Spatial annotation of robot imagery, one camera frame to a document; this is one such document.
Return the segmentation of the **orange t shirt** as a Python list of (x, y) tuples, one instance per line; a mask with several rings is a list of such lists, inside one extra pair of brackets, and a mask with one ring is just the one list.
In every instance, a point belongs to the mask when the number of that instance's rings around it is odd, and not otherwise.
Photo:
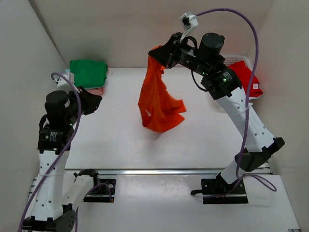
[(148, 56), (147, 71), (143, 81), (138, 107), (142, 125), (154, 132), (164, 133), (184, 121), (186, 112), (183, 100), (173, 98), (162, 80), (165, 67)]

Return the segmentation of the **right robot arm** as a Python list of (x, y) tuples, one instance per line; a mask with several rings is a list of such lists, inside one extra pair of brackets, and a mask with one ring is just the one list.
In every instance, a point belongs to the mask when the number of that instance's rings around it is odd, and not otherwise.
[(237, 74), (224, 64), (220, 55), (225, 38), (206, 33), (201, 42), (182, 33), (174, 33), (168, 42), (149, 51), (149, 56), (165, 68), (180, 64), (202, 76), (201, 84), (225, 110), (243, 138), (241, 151), (216, 176), (216, 188), (221, 193), (231, 191), (241, 177), (260, 167), (285, 144), (262, 123), (246, 99), (244, 87)]

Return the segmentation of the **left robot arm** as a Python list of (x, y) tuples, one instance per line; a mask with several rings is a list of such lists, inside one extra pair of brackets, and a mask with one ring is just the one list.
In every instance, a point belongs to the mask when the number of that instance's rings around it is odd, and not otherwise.
[(94, 169), (80, 171), (74, 184), (63, 194), (65, 166), (80, 117), (94, 113), (102, 100), (78, 87), (76, 91), (56, 90), (45, 100), (46, 114), (39, 125), (40, 170), (29, 203), (30, 215), (23, 216), (21, 229), (28, 232), (70, 232), (77, 221), (77, 210), (88, 192), (100, 189)]

